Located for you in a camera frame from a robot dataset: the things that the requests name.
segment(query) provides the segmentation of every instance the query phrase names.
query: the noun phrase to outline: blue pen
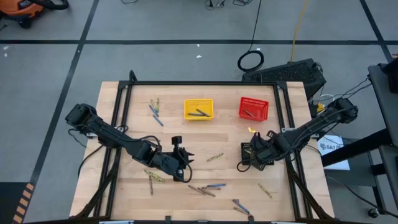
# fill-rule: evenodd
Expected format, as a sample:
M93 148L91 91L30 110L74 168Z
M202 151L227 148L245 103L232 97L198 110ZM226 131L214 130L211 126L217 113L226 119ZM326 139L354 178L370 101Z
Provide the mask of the blue pen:
M153 106L149 105L149 108L152 110L152 112L154 112L154 114L158 117L159 114L157 114L156 110L154 109Z
M242 208L245 212L247 212L248 214L250 214L249 210L247 210L245 207L243 207L243 206L239 203L238 200L232 199L232 201L233 201L237 206L239 206L240 208Z
M156 120L160 125L163 126L163 123L160 121L159 118L157 118L154 114L152 114L152 116L155 118L155 120Z
M226 184L210 184L207 187L224 187Z

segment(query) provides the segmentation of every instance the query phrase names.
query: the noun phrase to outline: wooden table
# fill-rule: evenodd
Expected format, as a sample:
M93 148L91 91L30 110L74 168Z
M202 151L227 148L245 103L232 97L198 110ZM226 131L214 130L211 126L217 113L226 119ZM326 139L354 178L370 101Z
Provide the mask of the wooden table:
M103 82L96 109L98 115L110 123L113 115L117 82ZM296 126L310 120L307 99L302 83L288 83L290 104ZM263 122L241 119L238 116L240 98L247 96L269 102L268 120ZM150 99L160 98L161 127L152 117L148 107ZM192 98L212 98L215 117L211 121L185 121L183 102ZM282 108L287 124L284 98ZM120 123L123 104L119 112ZM127 117L127 135L139 138L153 134L160 139L163 151L172 151L171 137L182 136L182 147L195 155L191 163L193 179L189 183L196 187L208 184L226 183L221 191L214 191L216 197L201 195L188 188L188 184L173 182L172 177L162 171L149 169L166 179L166 183L154 182L154 195L150 195L148 176L142 164L131 159L122 150L118 181L113 203L112 219L115 220L164 220L171 215L172 220L225 220L247 221L247 216L233 210L232 199L241 203L253 214L256 221L292 221L294 213L288 184L285 162L275 162L264 171L250 168L241 173L236 164L241 160L240 143L249 142L252 133L248 127L260 131L265 136L268 130L279 132L278 116L275 108L274 91L271 86L133 86ZM314 140L310 145L316 147ZM85 156L96 149L96 139L88 140ZM207 162L209 157L223 152L220 158ZM333 216L328 187L320 156L306 147L302 153L303 168L307 186L318 203ZM96 153L83 166L78 180L75 198L70 215L77 214L89 201L98 187L104 150ZM261 183L272 195L269 198L257 185ZM302 195L297 191L299 201ZM108 193L104 193L101 214ZM305 216L303 206L301 214Z

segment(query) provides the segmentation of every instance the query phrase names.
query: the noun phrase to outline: floor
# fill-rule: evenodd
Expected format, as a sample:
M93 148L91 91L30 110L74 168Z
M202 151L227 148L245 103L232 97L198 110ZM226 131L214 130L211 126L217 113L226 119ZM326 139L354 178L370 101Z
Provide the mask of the floor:
M139 80L240 80L236 62L249 48L259 4L239 7L227 0L208 11L194 0L69 2L65 11L46 11L29 30L0 21L0 27L8 24L0 31L0 181L36 184L25 222L69 215L84 149L68 136L64 117L76 103L95 105L101 82L127 80L131 69ZM264 53L263 68L289 60L303 4L262 1L253 48ZM398 53L397 8L395 0L309 0L294 60L320 62L323 93L344 93L366 78L369 65ZM257 58L243 63L253 66ZM351 99L359 117L336 133L361 138L385 128L371 87ZM386 177L381 182L391 194ZM369 206L344 187L329 182L329 188L336 217L395 221L369 218ZM371 188L354 189L374 201Z

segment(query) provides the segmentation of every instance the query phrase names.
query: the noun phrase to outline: yellow cable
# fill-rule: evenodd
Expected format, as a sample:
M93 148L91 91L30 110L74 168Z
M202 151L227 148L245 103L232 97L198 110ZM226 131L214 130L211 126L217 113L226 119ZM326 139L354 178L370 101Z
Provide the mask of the yellow cable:
M292 55L290 56L290 62L293 62L294 47L295 47L295 43L296 43L296 35L297 35L297 32L298 32L299 29L300 29L301 20L303 19L305 9L307 8L307 4L308 4L308 0L305 0L305 2L304 2L304 7L303 7L303 9L301 10L300 18L298 19L296 28L295 28L295 30L294 30L293 46L292 46Z

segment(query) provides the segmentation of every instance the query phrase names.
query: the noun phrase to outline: black floor stripe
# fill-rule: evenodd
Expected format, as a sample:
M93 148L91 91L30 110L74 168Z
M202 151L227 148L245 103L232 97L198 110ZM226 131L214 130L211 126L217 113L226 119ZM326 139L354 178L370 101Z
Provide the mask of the black floor stripe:
M87 21L85 24L85 28L83 29L83 33L81 34L81 37L80 37L80 43L76 49L75 55L73 56L73 60L70 65L68 75L67 75L67 77L65 79L65 83L63 84L63 87L62 87L60 98L58 99L58 103L57 103L57 106L55 107L55 111L52 116L49 129L47 130L47 134L45 135L44 142L43 142L42 148L40 150L39 157L37 158L37 162L36 162L36 165L35 165L33 173L32 173L32 177L30 178L30 182L33 183L34 186L37 185L37 181L38 181L40 173L42 171L45 158L47 157L47 153L49 151L51 140L53 138L55 128L57 127L57 123L58 123L58 120L61 115L63 104L65 103L65 99L67 98L68 90L69 90L70 84L72 82L73 75L75 74L76 66L79 62L81 51L83 50L84 40L86 40L86 38L87 38L88 30L90 28L91 22L93 21L94 14L95 14L95 11L96 11L96 8L98 5L98 1L99 0L94 0L93 5L91 7L90 13L88 15L88 18L87 18Z
M374 21L374 18L371 14L371 11L370 11L368 5L366 4L366 1L365 0L359 0L359 1L361 2L361 5L363 7L363 10L365 11L366 17L368 18L369 23L371 24L373 32L376 35L377 40L379 41L379 45L381 46L384 56L386 57L388 62L391 62L392 55L390 54L390 51L388 50L388 47L383 39L383 36L381 35L380 30L377 27L376 22Z
M398 45L398 40L390 40ZM0 40L0 44L80 44L80 40ZM168 44L250 44L251 40L83 40L83 44L168 45ZM293 40L254 40L254 44L290 45ZM378 40L296 40L297 45L379 45Z

